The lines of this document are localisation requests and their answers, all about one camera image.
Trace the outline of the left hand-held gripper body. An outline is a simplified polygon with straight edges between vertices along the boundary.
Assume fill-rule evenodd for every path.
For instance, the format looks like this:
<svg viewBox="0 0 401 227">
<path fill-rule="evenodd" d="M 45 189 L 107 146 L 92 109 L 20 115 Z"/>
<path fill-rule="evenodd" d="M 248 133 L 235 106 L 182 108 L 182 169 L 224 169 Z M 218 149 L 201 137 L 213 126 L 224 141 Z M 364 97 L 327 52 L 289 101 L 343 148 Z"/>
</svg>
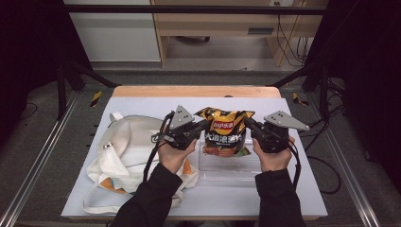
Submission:
<svg viewBox="0 0 401 227">
<path fill-rule="evenodd" d="M 197 123 L 194 116 L 179 105 L 175 111 L 166 115 L 160 131 L 154 134 L 154 143 L 166 141 L 173 148 L 185 150 L 192 142 L 188 136 L 193 123 Z"/>
</svg>

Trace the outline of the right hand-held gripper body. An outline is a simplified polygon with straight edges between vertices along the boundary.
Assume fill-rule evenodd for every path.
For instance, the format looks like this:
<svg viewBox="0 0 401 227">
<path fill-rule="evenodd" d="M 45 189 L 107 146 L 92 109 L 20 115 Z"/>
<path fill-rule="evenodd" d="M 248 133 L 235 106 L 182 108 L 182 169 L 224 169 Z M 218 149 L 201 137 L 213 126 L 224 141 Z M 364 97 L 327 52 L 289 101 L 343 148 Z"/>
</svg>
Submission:
<svg viewBox="0 0 401 227">
<path fill-rule="evenodd" d="M 263 141 L 258 141 L 262 150 L 266 153 L 278 153 L 288 147 L 289 130 L 309 131 L 307 124 L 299 121 L 284 111 L 277 111 L 264 117 L 265 134 Z"/>
</svg>

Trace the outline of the yellow black chips bag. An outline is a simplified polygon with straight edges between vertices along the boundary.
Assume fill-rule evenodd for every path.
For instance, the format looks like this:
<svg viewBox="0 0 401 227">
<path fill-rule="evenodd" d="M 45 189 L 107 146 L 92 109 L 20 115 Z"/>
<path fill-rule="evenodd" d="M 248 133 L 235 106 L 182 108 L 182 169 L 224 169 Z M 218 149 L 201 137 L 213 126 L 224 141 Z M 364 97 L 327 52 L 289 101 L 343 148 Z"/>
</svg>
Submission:
<svg viewBox="0 0 401 227">
<path fill-rule="evenodd" d="M 247 130 L 244 119 L 252 117 L 253 111 L 223 111 L 207 107 L 196 115 L 209 124 L 204 133 L 203 153 L 225 158 L 251 154 L 245 146 Z"/>
</svg>

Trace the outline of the clear plastic tray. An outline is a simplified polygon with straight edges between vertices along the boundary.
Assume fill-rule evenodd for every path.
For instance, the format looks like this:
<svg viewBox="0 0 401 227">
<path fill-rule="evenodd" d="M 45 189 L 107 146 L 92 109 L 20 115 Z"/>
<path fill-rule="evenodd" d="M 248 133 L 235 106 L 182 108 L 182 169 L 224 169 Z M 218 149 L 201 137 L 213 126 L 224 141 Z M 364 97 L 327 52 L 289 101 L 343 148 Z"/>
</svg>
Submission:
<svg viewBox="0 0 401 227">
<path fill-rule="evenodd" d="M 252 151 L 252 140 L 246 137 L 245 146 L 250 154 L 242 157 L 219 157 L 205 154 L 202 149 L 205 145 L 204 135 L 198 143 L 198 168 L 200 181 L 208 185 L 251 186 L 254 177 L 261 172 L 257 155 Z"/>
</svg>

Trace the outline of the cream tote bag coloured blobs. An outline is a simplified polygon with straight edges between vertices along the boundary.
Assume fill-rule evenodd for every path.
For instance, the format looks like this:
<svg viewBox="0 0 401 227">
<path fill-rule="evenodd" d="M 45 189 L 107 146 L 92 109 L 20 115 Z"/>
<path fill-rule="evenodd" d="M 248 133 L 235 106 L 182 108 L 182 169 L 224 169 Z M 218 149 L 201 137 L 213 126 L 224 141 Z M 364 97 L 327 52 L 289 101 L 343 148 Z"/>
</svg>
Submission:
<svg viewBox="0 0 401 227">
<path fill-rule="evenodd" d="M 162 121 L 142 115 L 110 114 L 110 124 L 96 146 L 97 157 L 86 168 L 94 185 L 86 193 L 82 208 L 90 214 L 115 214 L 124 200 L 134 195 L 143 181 L 154 148 L 151 136 L 162 128 Z"/>
</svg>

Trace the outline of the person's right hand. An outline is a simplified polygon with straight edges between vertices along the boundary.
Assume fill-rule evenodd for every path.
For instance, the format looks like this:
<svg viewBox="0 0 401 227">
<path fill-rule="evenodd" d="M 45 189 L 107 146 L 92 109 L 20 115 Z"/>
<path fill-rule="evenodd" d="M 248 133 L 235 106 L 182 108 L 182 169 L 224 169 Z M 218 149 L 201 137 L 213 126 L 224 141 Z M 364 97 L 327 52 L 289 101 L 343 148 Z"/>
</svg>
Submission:
<svg viewBox="0 0 401 227">
<path fill-rule="evenodd" d="M 266 153 L 255 138 L 253 139 L 253 151 L 259 158 L 262 172 L 286 169 L 292 156 L 289 148 L 278 153 Z"/>
</svg>

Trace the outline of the person's left hand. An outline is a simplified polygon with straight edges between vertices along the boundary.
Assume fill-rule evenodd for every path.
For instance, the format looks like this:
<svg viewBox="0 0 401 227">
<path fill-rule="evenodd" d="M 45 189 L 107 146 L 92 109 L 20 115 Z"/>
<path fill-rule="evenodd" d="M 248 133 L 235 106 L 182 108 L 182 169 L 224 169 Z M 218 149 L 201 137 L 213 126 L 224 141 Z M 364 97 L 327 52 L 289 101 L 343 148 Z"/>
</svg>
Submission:
<svg viewBox="0 0 401 227">
<path fill-rule="evenodd" d="M 164 142 L 158 148 L 159 162 L 171 173 L 176 174 L 186 157 L 195 151 L 198 140 L 194 139 L 185 150 L 179 150 Z"/>
</svg>

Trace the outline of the wooden table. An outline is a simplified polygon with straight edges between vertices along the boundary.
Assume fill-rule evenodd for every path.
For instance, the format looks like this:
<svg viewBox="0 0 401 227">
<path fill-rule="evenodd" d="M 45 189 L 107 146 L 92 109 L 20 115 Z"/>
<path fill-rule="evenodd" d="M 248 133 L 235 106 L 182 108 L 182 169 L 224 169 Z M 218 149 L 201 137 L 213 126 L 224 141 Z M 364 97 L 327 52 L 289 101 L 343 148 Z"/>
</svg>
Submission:
<svg viewBox="0 0 401 227">
<path fill-rule="evenodd" d="M 112 97 L 272 97 L 280 98 L 275 87 L 267 86 L 195 86 L 146 85 L 118 86 Z"/>
</svg>

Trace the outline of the yellow black tape strip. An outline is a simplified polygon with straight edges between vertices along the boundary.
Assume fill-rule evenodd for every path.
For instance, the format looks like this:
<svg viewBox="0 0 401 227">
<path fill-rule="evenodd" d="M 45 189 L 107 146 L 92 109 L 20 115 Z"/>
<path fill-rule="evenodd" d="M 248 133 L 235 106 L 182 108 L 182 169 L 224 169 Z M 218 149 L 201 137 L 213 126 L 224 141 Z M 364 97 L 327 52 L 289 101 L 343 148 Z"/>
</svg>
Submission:
<svg viewBox="0 0 401 227">
<path fill-rule="evenodd" d="M 303 106 L 309 106 L 309 102 L 300 100 L 298 98 L 297 93 L 292 93 L 292 100 L 293 100 L 293 103 L 295 103 L 295 104 L 300 104 L 300 105 L 303 105 Z"/>
<path fill-rule="evenodd" d="M 93 99 L 92 99 L 92 101 L 90 103 L 90 107 L 95 107 L 96 106 L 96 104 L 98 103 L 101 95 L 102 95 L 102 92 L 100 92 L 100 91 L 95 92 L 95 94 L 93 96 Z"/>
</svg>

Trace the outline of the white table board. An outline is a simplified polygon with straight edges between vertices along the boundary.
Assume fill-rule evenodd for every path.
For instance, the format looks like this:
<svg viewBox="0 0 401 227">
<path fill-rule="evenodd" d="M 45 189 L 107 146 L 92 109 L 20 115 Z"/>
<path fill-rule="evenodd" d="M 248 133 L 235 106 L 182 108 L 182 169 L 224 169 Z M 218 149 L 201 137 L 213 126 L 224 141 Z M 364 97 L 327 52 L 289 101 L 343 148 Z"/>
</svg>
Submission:
<svg viewBox="0 0 401 227">
<path fill-rule="evenodd" d="M 171 126 L 198 120 L 201 110 L 239 111 L 250 127 L 215 122 L 217 134 L 185 142 L 178 156 L 193 171 L 167 170 Z M 262 218 L 302 223 L 326 209 L 301 144 L 304 124 L 282 98 L 114 97 L 102 116 L 83 169 L 62 211 L 68 218 Z"/>
</svg>

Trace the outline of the light wooden desk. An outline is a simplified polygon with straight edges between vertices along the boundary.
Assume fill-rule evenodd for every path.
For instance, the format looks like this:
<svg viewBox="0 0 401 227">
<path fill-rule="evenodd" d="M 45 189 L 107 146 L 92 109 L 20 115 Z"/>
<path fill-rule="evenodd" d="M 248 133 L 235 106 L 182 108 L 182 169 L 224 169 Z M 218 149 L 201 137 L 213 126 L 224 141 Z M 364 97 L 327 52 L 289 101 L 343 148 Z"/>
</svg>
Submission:
<svg viewBox="0 0 401 227">
<path fill-rule="evenodd" d="M 329 0 L 149 0 L 153 6 L 236 6 L 324 8 Z M 294 51 L 295 38 L 312 39 L 319 28 L 320 15 L 262 14 L 178 14 L 156 13 L 157 34 L 168 37 L 256 36 L 264 37 L 274 63 L 282 65 Z"/>
</svg>

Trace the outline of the white cabinet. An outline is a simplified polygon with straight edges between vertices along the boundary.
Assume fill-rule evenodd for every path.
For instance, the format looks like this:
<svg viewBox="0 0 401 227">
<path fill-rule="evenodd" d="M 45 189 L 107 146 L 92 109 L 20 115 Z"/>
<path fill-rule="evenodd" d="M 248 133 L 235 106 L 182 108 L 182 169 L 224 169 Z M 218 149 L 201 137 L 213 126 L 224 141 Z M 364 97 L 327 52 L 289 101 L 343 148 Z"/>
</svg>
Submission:
<svg viewBox="0 0 401 227">
<path fill-rule="evenodd" d="M 71 13 L 91 62 L 160 61 L 150 13 Z"/>
</svg>

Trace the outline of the black curtain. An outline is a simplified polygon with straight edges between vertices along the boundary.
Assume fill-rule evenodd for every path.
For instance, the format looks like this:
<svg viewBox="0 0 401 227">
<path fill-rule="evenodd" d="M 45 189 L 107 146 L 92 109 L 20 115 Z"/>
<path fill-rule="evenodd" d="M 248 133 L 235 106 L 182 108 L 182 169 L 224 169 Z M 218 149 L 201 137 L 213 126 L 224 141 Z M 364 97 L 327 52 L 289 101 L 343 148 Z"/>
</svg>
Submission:
<svg viewBox="0 0 401 227">
<path fill-rule="evenodd" d="M 52 10 L 63 0 L 0 0 L 0 146 L 26 108 L 28 94 L 57 79 L 61 69 L 72 87 L 84 82 L 67 63 L 91 64 L 70 15 Z"/>
<path fill-rule="evenodd" d="M 345 82 L 345 104 L 366 149 L 401 190 L 401 0 L 328 0 L 308 58 L 325 54 Z"/>
</svg>

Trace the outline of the black frame stand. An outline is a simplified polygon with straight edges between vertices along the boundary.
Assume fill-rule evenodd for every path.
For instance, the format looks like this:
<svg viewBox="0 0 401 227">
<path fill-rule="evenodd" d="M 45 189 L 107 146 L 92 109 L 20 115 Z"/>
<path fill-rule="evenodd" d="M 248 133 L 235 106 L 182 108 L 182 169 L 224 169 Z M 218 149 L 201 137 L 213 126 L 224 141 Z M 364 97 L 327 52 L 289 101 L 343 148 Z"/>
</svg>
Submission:
<svg viewBox="0 0 401 227">
<path fill-rule="evenodd" d="M 59 113 L 57 117 L 58 120 L 62 119 L 67 110 L 65 82 L 68 82 L 74 91 L 82 91 L 85 87 L 85 83 L 81 78 L 81 75 L 86 75 L 109 88 L 115 88 L 118 86 L 117 83 L 103 78 L 93 69 L 89 69 L 75 61 L 62 62 L 57 69 L 57 87 L 59 101 Z"/>
<path fill-rule="evenodd" d="M 306 76 L 302 88 L 305 92 L 313 92 L 317 85 L 320 85 L 319 94 L 319 114 L 325 122 L 329 119 L 328 111 L 328 67 L 325 63 L 312 62 L 291 73 L 283 79 L 280 79 L 273 84 L 268 84 L 268 87 L 281 88 L 285 84 L 299 78 Z"/>
</svg>

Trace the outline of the aluminium rail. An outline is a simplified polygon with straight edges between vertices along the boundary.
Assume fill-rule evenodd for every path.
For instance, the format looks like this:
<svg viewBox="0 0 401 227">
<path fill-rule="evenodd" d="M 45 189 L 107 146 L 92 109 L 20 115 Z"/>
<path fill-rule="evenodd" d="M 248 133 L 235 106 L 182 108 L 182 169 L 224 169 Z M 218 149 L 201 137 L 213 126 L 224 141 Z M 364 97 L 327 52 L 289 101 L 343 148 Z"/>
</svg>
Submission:
<svg viewBox="0 0 401 227">
<path fill-rule="evenodd" d="M 6 144 L 0 146 L 0 227 L 12 227 L 42 174 L 79 92 L 72 92 L 66 114 L 58 120 L 56 95 L 31 96 L 28 113 L 18 122 Z"/>
<path fill-rule="evenodd" d="M 312 130 L 314 140 L 307 140 L 305 153 L 311 163 L 328 216 L 320 218 L 323 226 L 380 227 L 351 164 L 346 160 L 332 126 L 341 125 L 344 107 L 340 98 L 327 99 L 329 119 Z"/>
</svg>

